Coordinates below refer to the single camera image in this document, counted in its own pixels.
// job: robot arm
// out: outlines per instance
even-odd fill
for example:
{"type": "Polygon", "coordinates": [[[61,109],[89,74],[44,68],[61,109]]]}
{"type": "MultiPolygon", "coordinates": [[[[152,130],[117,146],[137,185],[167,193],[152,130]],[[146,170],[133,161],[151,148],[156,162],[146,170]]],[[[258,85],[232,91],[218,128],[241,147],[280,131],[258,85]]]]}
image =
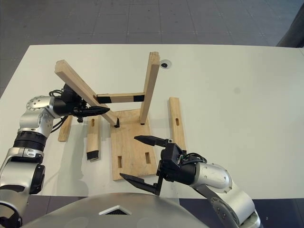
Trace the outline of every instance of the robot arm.
{"type": "Polygon", "coordinates": [[[9,149],[0,168],[0,224],[4,227],[22,226],[22,215],[28,197],[41,191],[45,166],[43,150],[47,138],[64,122],[53,120],[74,115],[78,121],[86,116],[104,114],[109,108],[99,106],[87,108],[71,88],[64,86],[61,96],[37,96],[29,100],[26,112],[20,118],[20,128],[14,145],[9,149]]]}
{"type": "Polygon", "coordinates": [[[148,144],[165,147],[157,169],[158,183],[146,184],[143,179],[131,175],[120,175],[133,186],[159,195],[162,179],[177,181],[192,187],[212,204],[219,219],[227,228],[258,228],[260,219],[252,199],[232,180],[228,171],[196,153],[186,153],[168,139],[154,136],[136,136],[135,139],[148,144]]]}

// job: white table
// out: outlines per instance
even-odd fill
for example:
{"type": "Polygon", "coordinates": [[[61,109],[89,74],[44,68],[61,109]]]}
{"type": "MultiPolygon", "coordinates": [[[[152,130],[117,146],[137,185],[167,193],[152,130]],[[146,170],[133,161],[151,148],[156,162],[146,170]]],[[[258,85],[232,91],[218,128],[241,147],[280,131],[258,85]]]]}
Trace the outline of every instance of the white table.
{"type": "MultiPolygon", "coordinates": [[[[149,112],[151,132],[170,137],[169,96],[180,98],[186,144],[228,169],[254,199],[304,198],[304,53],[279,47],[215,45],[30,46],[0,99],[0,162],[13,145],[26,102],[62,88],[54,73],[65,59],[97,93],[140,92],[150,51],[172,62],[160,69],[149,112]]],[[[140,103],[111,104],[113,111],[140,103]]],[[[40,195],[92,196],[143,192],[112,181],[109,124],[102,123],[102,156],[86,160],[86,122],[74,118],[68,142],[47,140],[40,195]]],[[[157,160],[161,148],[155,147],[157,160]]],[[[145,177],[149,183],[154,176],[145,177]]],[[[164,182],[161,196],[200,198],[164,182]]]]}

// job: wooden base board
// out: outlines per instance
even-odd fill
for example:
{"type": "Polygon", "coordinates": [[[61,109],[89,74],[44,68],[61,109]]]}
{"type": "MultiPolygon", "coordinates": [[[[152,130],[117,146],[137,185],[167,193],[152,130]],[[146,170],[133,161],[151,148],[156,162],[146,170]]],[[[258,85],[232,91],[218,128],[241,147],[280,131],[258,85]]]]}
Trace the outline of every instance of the wooden base board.
{"type": "Polygon", "coordinates": [[[151,135],[149,121],[140,124],[140,109],[114,114],[120,127],[111,126],[113,180],[122,179],[120,172],[137,177],[156,174],[154,148],[134,139],[137,135],[151,135]]]}

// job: wooden leg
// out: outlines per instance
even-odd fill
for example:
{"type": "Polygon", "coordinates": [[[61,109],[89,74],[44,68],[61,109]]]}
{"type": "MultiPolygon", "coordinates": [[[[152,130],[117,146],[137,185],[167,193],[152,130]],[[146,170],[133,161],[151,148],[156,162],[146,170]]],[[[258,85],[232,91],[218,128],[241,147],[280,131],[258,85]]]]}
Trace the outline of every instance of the wooden leg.
{"type": "Polygon", "coordinates": [[[87,121],[86,157],[88,160],[98,158],[100,144],[100,117],[89,116],[87,121]]]}
{"type": "Polygon", "coordinates": [[[171,124],[173,142],[178,144],[178,146],[182,150],[186,150],[179,98],[170,97],[169,106],[170,106],[170,124],[171,124]]]}
{"type": "Polygon", "coordinates": [[[148,116],[148,111],[150,108],[150,103],[152,100],[153,90],[155,87],[155,82],[158,74],[158,69],[160,68],[160,56],[158,52],[150,52],[149,61],[147,66],[146,80],[144,82],[144,101],[142,102],[140,111],[140,123],[145,124],[148,116]]]}
{"type": "MultiPolygon", "coordinates": [[[[55,74],[57,74],[69,87],[81,96],[91,106],[108,107],[96,100],[96,93],[82,80],[76,71],[65,61],[56,62],[55,74]]],[[[117,117],[110,110],[102,115],[111,125],[119,123],[117,117]]]]}
{"type": "Polygon", "coordinates": [[[65,122],[62,124],[60,128],[60,132],[58,135],[58,141],[59,142],[66,142],[68,139],[68,136],[70,135],[70,129],[72,124],[73,116],[69,115],[65,122]]]}

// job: wooden plank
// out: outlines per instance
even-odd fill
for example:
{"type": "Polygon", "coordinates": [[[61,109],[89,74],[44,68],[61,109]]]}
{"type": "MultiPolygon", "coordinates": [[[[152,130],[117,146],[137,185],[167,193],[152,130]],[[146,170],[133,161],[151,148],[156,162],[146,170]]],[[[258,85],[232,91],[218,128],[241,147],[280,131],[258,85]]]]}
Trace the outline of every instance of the wooden plank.
{"type": "Polygon", "coordinates": [[[170,127],[172,131],[173,142],[178,144],[181,149],[186,150],[179,98],[170,97],[169,106],[170,106],[170,124],[171,124],[170,127]]]}
{"type": "Polygon", "coordinates": [[[144,93],[128,93],[128,94],[97,94],[99,103],[124,103],[124,102],[142,102],[144,93]]]}
{"type": "Polygon", "coordinates": [[[150,108],[150,103],[152,100],[153,90],[155,87],[155,82],[160,68],[160,56],[158,52],[150,52],[146,80],[144,82],[144,101],[142,102],[141,112],[140,112],[140,123],[145,124],[148,117],[148,111],[150,108]]]}
{"type": "Polygon", "coordinates": [[[73,116],[69,115],[65,122],[62,124],[60,128],[60,132],[58,135],[58,141],[59,142],[66,142],[68,139],[68,136],[70,135],[70,129],[72,124],[73,116]]]}
{"type": "Polygon", "coordinates": [[[118,111],[120,127],[111,126],[113,180],[122,179],[120,172],[133,176],[156,174],[154,147],[134,139],[137,135],[151,135],[147,119],[139,124],[140,109],[118,111]]]}
{"type": "MultiPolygon", "coordinates": [[[[96,100],[96,93],[85,83],[76,71],[65,61],[56,62],[55,74],[57,74],[69,87],[81,96],[91,106],[108,107],[96,100]]],[[[102,115],[111,125],[117,124],[117,117],[110,110],[102,115]]]]}
{"type": "Polygon", "coordinates": [[[100,116],[89,116],[87,120],[86,157],[88,160],[98,158],[100,145],[100,116]]]}

